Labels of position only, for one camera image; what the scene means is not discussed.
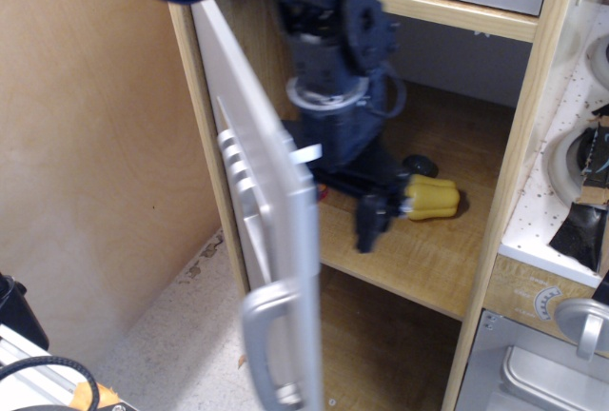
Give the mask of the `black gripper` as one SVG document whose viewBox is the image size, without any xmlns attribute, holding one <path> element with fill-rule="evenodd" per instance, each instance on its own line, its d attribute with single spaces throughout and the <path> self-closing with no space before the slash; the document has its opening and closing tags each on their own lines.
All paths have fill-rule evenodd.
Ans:
<svg viewBox="0 0 609 411">
<path fill-rule="evenodd" d="M 298 120 L 285 121 L 298 148 L 322 147 L 322 156 L 308 164 L 315 179 L 361 198 L 356 209 L 356 247 L 361 253 L 371 252 L 389 228 L 394 214 L 389 199 L 404 197 L 410 177 L 383 146 L 386 117 L 383 101 L 364 98 L 326 112 L 303 108 Z"/>
</svg>

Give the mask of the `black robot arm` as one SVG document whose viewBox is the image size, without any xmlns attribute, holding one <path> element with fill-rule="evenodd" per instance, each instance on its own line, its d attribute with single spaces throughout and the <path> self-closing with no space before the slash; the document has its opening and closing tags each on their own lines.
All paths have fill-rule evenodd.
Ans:
<svg viewBox="0 0 609 411">
<path fill-rule="evenodd" d="M 297 143 L 321 147 L 314 177 L 357 200 L 357 247 L 367 253 L 403 214 L 408 182 L 381 144 L 384 123 L 403 110 L 406 98 L 387 62 L 396 24 L 379 0 L 275 3 L 295 69 L 286 91 L 300 112 L 288 130 Z"/>
</svg>

